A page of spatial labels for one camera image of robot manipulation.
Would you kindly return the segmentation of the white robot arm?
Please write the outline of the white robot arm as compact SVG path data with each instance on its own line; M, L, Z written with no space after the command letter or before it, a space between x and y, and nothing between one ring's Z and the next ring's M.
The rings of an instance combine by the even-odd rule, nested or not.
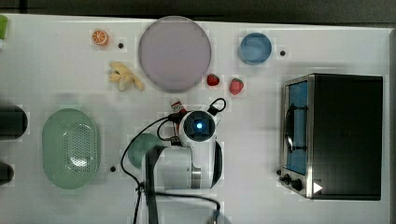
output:
M216 111L174 113L167 119L179 125L176 142L170 147L155 146L143 157L148 224L160 224L158 196L173 197L175 189L211 189L222 173Z

